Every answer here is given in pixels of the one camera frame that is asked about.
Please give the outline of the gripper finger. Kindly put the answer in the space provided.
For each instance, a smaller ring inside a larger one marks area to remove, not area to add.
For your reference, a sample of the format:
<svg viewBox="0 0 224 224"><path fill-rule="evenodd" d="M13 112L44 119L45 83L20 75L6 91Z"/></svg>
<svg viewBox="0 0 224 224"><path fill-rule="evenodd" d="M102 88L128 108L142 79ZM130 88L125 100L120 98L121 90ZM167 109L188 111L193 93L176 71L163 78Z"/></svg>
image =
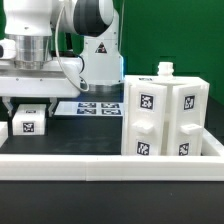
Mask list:
<svg viewBox="0 0 224 224"><path fill-rule="evenodd" d="M13 114L13 105L11 103L11 98L4 96L2 98L2 103L4 104L4 106L6 107L6 109L8 111L8 116L11 117Z"/></svg>
<svg viewBox="0 0 224 224"><path fill-rule="evenodd" d="M57 105L57 98L52 97L52 98L49 98L49 100L50 100L50 105L48 107L48 116L52 117L53 116L53 110Z"/></svg>

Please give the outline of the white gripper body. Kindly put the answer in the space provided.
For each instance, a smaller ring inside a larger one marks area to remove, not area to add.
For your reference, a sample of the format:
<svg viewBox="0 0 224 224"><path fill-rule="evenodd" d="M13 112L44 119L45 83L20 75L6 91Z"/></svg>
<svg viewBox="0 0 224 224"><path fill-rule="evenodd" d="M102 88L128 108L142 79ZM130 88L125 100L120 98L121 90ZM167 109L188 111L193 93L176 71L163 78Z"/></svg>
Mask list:
<svg viewBox="0 0 224 224"><path fill-rule="evenodd" d="M56 59L41 70L16 69L11 60L0 60L0 96L76 98L80 91L63 74Z"/></svg>

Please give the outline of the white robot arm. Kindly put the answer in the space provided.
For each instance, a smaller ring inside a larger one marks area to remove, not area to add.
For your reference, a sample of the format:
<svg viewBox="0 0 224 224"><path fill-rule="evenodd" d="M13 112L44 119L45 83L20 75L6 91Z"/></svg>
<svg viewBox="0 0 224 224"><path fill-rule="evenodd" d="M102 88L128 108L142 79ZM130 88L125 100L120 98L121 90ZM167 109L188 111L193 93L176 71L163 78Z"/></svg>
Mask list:
<svg viewBox="0 0 224 224"><path fill-rule="evenodd" d="M75 98L123 82L113 0L3 0L0 99Z"/></svg>

